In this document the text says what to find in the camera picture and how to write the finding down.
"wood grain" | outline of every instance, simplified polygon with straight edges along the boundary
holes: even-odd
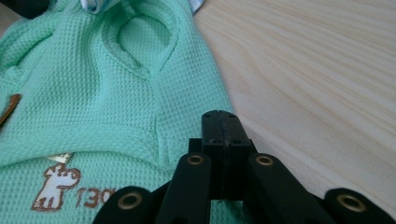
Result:
[[[395,1],[206,0],[195,20],[260,151],[396,218]]]

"brown strap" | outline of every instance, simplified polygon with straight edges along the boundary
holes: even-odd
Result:
[[[14,94],[11,96],[7,110],[0,117],[0,126],[6,121],[6,119],[9,117],[9,115],[15,109],[15,107],[17,107],[17,104],[20,102],[20,99],[21,99],[20,94]]]

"mint green waffle fabric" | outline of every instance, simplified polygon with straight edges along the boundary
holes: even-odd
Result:
[[[0,130],[1,223],[92,223],[112,190],[170,180],[202,114],[232,110],[185,0],[99,15],[52,1],[0,40],[0,113],[14,93]],[[65,152],[66,166],[47,159]],[[238,209],[213,203],[212,223],[243,222]]]

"embroidered bear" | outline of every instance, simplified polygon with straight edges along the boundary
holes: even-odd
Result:
[[[81,177],[78,169],[66,169],[63,163],[51,166],[44,172],[46,181],[35,197],[32,210],[55,212],[61,209],[64,191],[75,187]]]

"embroidered animal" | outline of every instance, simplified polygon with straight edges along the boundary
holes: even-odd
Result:
[[[51,166],[44,172],[46,181],[35,197],[32,210],[54,212],[62,207],[64,191],[72,189],[81,177],[78,169],[66,169],[63,163]]]

